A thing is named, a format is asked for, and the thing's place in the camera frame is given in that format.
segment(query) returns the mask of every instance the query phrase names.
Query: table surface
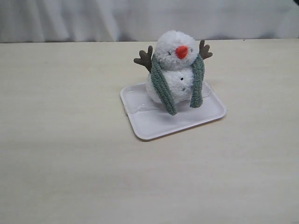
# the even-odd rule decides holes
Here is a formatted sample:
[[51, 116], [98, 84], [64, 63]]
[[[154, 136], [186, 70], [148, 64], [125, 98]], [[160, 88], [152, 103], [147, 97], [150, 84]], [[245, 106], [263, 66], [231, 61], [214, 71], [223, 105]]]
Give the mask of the table surface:
[[299, 39], [206, 41], [226, 117], [142, 142], [119, 95], [150, 44], [0, 44], [2, 223], [299, 222]]

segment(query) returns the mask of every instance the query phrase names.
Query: snowman plush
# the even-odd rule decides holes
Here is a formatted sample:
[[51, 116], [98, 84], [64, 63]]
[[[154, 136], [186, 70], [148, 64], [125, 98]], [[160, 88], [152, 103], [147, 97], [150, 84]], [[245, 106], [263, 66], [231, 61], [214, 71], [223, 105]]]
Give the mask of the snowman plush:
[[158, 104], [163, 104], [166, 111], [177, 114], [176, 104], [191, 98], [190, 107], [202, 105], [202, 82], [205, 73], [203, 60], [211, 57], [209, 46], [196, 41], [180, 31], [168, 31], [157, 41], [155, 53], [151, 58], [152, 46], [148, 53], [140, 51], [140, 59], [134, 62], [149, 70], [146, 91]]

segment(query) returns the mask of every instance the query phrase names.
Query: wooden table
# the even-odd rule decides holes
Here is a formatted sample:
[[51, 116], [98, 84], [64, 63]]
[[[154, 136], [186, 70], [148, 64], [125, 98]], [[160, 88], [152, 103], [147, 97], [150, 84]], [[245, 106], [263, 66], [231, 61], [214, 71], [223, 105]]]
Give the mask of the wooden table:
[[299, 222], [299, 39], [206, 41], [220, 121], [138, 140], [151, 42], [0, 44], [4, 224]]

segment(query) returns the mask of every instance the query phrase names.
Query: white tray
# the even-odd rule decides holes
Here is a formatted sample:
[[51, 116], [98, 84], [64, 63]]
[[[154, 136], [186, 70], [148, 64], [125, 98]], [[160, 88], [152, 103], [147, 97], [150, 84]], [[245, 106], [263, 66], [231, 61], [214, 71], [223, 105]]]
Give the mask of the white tray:
[[190, 99], [177, 104], [178, 113], [168, 114], [162, 105], [148, 96], [145, 83], [128, 86], [121, 90], [121, 100], [135, 135], [151, 140], [182, 131], [224, 117], [227, 110], [212, 88], [203, 82], [203, 104], [200, 108], [189, 107]]

